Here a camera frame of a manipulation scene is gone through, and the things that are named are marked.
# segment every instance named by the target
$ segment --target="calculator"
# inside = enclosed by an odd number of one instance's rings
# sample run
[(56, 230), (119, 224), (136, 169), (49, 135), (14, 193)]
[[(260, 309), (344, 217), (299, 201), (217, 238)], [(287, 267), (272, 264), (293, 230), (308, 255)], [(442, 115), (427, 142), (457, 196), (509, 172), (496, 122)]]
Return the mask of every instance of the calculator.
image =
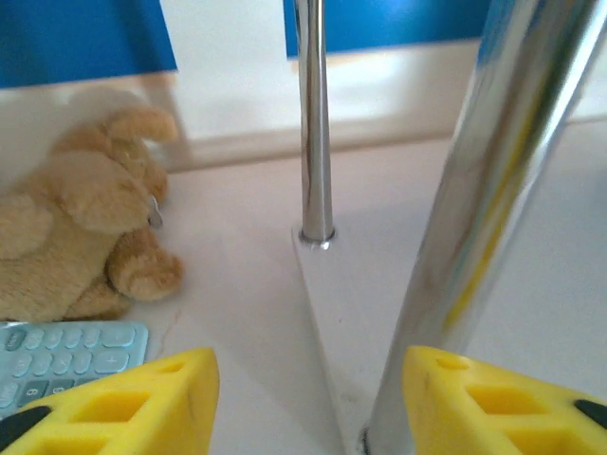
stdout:
[(31, 401), (144, 362), (137, 321), (0, 325), (0, 420)]

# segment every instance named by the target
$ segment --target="thin metal pole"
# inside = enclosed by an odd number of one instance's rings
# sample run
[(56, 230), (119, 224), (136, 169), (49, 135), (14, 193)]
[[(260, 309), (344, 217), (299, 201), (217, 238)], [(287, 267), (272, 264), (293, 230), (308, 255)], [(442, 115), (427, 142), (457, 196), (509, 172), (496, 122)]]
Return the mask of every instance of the thin metal pole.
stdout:
[(494, 0), (475, 73), (363, 443), (414, 449), (402, 397), (412, 345), (462, 353), (506, 244), (602, 36), (607, 0)]
[(302, 239), (328, 246), (335, 234), (327, 105), (324, 0), (295, 0), (302, 103)]

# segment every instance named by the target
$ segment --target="yellow foam block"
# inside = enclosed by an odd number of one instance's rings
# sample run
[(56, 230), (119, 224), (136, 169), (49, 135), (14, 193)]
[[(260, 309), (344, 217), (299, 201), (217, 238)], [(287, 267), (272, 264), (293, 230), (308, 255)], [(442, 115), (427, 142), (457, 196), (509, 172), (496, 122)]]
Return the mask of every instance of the yellow foam block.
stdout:
[(2, 455), (204, 455), (219, 396), (199, 348), (34, 401), (51, 413)]
[(403, 393), (417, 455), (607, 454), (607, 429), (575, 406), (604, 403), (467, 357), (410, 348)]

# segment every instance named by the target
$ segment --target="tan plush toy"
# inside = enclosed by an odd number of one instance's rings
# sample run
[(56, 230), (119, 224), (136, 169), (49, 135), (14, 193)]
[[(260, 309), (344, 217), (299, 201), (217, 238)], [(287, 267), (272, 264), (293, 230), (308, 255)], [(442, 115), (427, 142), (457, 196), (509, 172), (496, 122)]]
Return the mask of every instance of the tan plush toy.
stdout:
[(1, 320), (113, 319), (128, 298), (179, 288), (181, 261), (149, 226), (167, 174), (144, 143), (175, 137), (163, 111), (119, 111), (68, 132), (0, 196)]

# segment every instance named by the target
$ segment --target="blue wall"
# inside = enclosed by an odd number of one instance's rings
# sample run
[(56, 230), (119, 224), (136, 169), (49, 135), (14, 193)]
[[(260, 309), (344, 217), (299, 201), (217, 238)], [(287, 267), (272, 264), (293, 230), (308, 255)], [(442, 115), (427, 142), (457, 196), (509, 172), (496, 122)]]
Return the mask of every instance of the blue wall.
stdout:
[[(297, 56), (295, 1), (284, 0), (286, 54)], [(477, 38), (490, 0), (326, 0), (327, 52)]]
[(159, 0), (0, 1), (0, 88), (175, 69)]

